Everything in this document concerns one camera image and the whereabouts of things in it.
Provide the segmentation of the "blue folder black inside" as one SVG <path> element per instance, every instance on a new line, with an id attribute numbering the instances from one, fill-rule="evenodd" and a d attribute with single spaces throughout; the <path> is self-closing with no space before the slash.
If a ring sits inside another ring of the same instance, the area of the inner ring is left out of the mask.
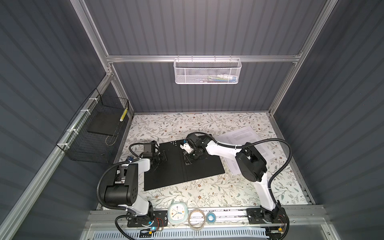
<path id="1" fill-rule="evenodd" d="M 185 158 L 186 151 L 180 148 L 183 140 L 161 143 L 161 155 L 167 161 L 144 173 L 144 190 L 155 190 L 189 181 L 213 177 L 225 173 L 218 156 L 207 156 L 203 160 L 190 163 Z"/>

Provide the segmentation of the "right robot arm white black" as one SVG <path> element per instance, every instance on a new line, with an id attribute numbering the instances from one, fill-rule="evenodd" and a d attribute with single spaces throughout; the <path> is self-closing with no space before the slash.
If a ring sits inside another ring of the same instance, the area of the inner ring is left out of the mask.
<path id="1" fill-rule="evenodd" d="M 256 145 L 267 142 L 280 142 L 289 149 L 286 162 L 268 178 L 267 160 L 257 150 Z M 245 179 L 252 182 L 260 198 L 260 209 L 263 220 L 272 224 L 276 219 L 281 218 L 283 223 L 283 233 L 278 238 L 283 240 L 290 229 L 290 219 L 281 203 L 276 200 L 272 191 L 272 182 L 291 162 L 293 150 L 291 145 L 284 139 L 269 138 L 254 143 L 243 145 L 233 145 L 217 141 L 211 134 L 203 132 L 193 132 L 180 144 L 184 151 L 184 156 L 189 164 L 199 160 L 204 160 L 208 156 L 219 156 L 227 159 L 235 159 L 241 174 Z"/>

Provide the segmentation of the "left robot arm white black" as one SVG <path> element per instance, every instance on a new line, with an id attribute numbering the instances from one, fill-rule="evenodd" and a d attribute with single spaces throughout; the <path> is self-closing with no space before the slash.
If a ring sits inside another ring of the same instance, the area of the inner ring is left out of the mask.
<path id="1" fill-rule="evenodd" d="M 167 159 L 161 154 L 156 141 L 142 143 L 144 151 L 134 155 L 133 159 L 118 162 L 110 166 L 101 176 L 96 196 L 99 204 L 110 210 L 123 210 L 126 213 L 115 218 L 115 226 L 127 239 L 132 240 L 119 224 L 120 219 L 132 220 L 145 227 L 139 233 L 140 237 L 151 237 L 155 232 L 162 231 L 166 223 L 163 218 L 157 218 L 153 205 L 139 195 L 139 175 L 148 172 L 151 167 L 157 167 Z"/>

